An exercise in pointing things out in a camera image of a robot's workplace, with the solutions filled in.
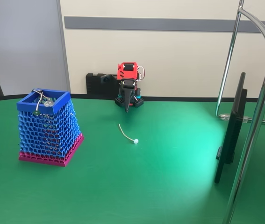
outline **small robot arm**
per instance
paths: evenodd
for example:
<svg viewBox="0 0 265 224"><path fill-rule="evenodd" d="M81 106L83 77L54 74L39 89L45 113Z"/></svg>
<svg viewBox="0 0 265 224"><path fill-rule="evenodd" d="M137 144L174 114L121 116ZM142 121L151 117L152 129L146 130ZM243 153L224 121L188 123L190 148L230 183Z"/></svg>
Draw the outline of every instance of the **small robot arm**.
<svg viewBox="0 0 265 224"><path fill-rule="evenodd" d="M143 69L143 78L145 70L142 66L137 66L136 62L123 62L118 65L117 80L120 81L119 96L115 103L125 108L128 112L130 106L139 107L143 104L141 98L141 89L137 87L137 82L143 80L138 69Z"/></svg>

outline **pink basket base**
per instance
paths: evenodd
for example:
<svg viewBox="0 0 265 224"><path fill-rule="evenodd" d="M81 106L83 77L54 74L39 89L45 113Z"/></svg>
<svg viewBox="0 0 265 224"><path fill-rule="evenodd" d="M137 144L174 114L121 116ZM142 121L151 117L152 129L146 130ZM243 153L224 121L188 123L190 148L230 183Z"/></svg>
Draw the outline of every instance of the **pink basket base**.
<svg viewBox="0 0 265 224"><path fill-rule="evenodd" d="M76 150L84 140L84 136L80 134L77 139L74 141L74 144L70 148L69 152L66 154L64 158L58 157L58 156L48 156L48 155L40 155L37 153L19 153L19 160L21 161L27 161L27 162L36 162L36 163L42 163L47 165L53 165L53 166L60 166L65 167L75 154Z"/></svg>

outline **wire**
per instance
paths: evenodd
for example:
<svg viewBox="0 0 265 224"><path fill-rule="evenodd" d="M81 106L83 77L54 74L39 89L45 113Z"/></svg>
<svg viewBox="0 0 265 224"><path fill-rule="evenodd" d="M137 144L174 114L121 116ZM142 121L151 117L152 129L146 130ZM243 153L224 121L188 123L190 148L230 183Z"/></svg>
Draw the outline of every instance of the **wire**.
<svg viewBox="0 0 265 224"><path fill-rule="evenodd" d="M131 139L130 137L128 137L127 135L125 135L124 134L124 132L123 132L123 130L122 130L122 128L121 128L121 125L119 124L119 128L120 128L120 130L121 130L121 132L122 132L122 134L126 137L126 138L128 138L129 140L131 140L131 141L134 141L134 139Z"/></svg>
<svg viewBox="0 0 265 224"><path fill-rule="evenodd" d="M137 70L139 68L142 68L143 69L143 78L142 78L142 74L139 72L140 78L137 81L142 81L145 78L146 73L145 73L145 69L143 68L143 66L138 66Z"/></svg>
<svg viewBox="0 0 265 224"><path fill-rule="evenodd" d="M42 98L43 98L43 92L41 92L40 99L39 99L39 101L38 101L38 103L37 103L36 111L38 111L39 104L40 104L40 102L41 102Z"/></svg>
<svg viewBox="0 0 265 224"><path fill-rule="evenodd" d="M33 90L33 91L35 91L36 93L39 93L39 94L41 94L39 91L36 91L36 90ZM43 96L43 97L45 97L46 99L50 100L50 98L49 98L49 97L46 97L46 96Z"/></svg>

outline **gray stripe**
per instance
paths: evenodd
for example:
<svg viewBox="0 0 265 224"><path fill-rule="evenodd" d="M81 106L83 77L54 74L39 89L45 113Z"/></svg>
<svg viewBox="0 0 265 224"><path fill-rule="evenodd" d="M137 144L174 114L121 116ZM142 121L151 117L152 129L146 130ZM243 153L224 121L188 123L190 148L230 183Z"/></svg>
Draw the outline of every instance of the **gray stripe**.
<svg viewBox="0 0 265 224"><path fill-rule="evenodd" d="M154 19L65 16L65 28L161 31L232 32L234 20ZM251 21L241 21L239 32L259 33Z"/></svg>

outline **blue mesh basket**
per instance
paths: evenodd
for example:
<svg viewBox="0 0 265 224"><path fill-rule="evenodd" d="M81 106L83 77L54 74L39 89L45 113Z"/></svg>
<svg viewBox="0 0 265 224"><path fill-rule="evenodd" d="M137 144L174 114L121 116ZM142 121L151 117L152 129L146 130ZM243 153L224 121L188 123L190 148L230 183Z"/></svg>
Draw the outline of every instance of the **blue mesh basket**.
<svg viewBox="0 0 265 224"><path fill-rule="evenodd" d="M83 140L70 93L42 89L17 103L19 111L19 159L50 165L66 166ZM53 106L45 106L46 101Z"/></svg>

